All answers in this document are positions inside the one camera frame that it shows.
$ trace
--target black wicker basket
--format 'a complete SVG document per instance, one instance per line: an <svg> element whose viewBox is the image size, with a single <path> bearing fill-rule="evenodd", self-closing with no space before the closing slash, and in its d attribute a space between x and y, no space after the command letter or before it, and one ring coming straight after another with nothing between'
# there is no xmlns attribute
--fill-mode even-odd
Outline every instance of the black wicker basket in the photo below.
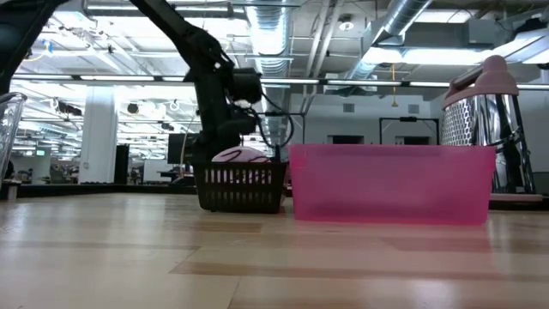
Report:
<svg viewBox="0 0 549 309"><path fill-rule="evenodd" d="M277 214L286 163L192 163L200 207L210 211Z"/></svg>

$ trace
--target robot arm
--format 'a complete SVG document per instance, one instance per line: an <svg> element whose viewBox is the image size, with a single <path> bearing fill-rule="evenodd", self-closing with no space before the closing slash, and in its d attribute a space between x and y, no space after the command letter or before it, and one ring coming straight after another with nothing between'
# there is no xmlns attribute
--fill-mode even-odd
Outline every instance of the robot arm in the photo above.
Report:
<svg viewBox="0 0 549 309"><path fill-rule="evenodd" d="M194 82L202 131L193 147L196 161L211 161L221 151L238 146L240 135L255 131L257 118L228 105L262 98L260 75L253 69L235 69L217 39L188 23L165 0L130 0L173 42Z"/></svg>
<svg viewBox="0 0 549 309"><path fill-rule="evenodd" d="M10 0L0 5L0 94L9 92L11 77L25 59L55 9L69 0ZM193 157L211 161L240 143L240 135L255 131L257 117L230 101L256 103L262 98L260 75L235 69L217 39L188 23L165 0L130 0L178 49L190 66L186 82L194 82L202 131Z"/></svg>

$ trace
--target pink ball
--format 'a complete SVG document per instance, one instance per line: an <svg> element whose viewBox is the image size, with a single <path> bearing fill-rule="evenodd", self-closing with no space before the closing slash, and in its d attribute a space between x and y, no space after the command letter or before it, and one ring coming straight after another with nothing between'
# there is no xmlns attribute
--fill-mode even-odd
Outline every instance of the pink ball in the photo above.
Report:
<svg viewBox="0 0 549 309"><path fill-rule="evenodd" d="M212 162L269 162L263 152L245 146L229 148L216 155Z"/></svg>
<svg viewBox="0 0 549 309"><path fill-rule="evenodd" d="M212 162L256 162L256 163L268 163L270 160L263 154L263 152L253 149L250 147L245 146L237 146L233 148L229 148L225 151L222 151L218 155L216 155ZM222 171L217 172L218 181L221 180L221 174ZM214 171L212 171L212 181L214 181ZM243 183L243 184L266 184L270 182L271 177L270 174L267 174L266 172L260 171L260 172L253 172L250 171L248 173L248 177L245 177L244 175L240 175L239 171L233 172L226 172L225 179L228 179L230 182L235 183Z"/></svg>

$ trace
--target pillar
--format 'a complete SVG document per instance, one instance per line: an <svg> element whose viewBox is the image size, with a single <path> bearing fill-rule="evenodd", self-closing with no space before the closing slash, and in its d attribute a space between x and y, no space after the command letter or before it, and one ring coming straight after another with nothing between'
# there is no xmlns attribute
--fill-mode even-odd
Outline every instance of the pillar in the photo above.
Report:
<svg viewBox="0 0 549 309"><path fill-rule="evenodd" d="M50 167L51 167L51 148L36 148L36 153L34 157L29 158L32 160L32 169L33 169L33 185L44 184L42 178L50 177Z"/></svg>
<svg viewBox="0 0 549 309"><path fill-rule="evenodd" d="M114 181L118 104L114 87L88 87L79 183Z"/></svg>

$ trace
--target air duct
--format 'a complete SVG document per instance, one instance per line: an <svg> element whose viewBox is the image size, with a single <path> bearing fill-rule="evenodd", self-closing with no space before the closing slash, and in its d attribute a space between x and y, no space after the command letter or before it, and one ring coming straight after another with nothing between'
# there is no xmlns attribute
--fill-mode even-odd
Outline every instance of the air duct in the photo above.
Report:
<svg viewBox="0 0 549 309"><path fill-rule="evenodd" d="M369 62L368 50L378 43L402 45L404 33L431 4L432 0L393 0L387 14L368 25L364 36L364 55L354 68L347 73L347 79L366 79L378 64Z"/></svg>
<svg viewBox="0 0 549 309"><path fill-rule="evenodd" d="M279 56L287 51L290 24L290 11L288 8L275 6L247 7L246 14L250 21L251 44L257 54ZM287 59L258 59L257 68L263 77L286 77L288 62ZM285 111L288 111L289 102L285 100L284 88L265 88L265 94ZM267 105L267 112L273 110L273 106ZM268 118L267 126L271 142L283 142L285 137L281 133L281 118Z"/></svg>

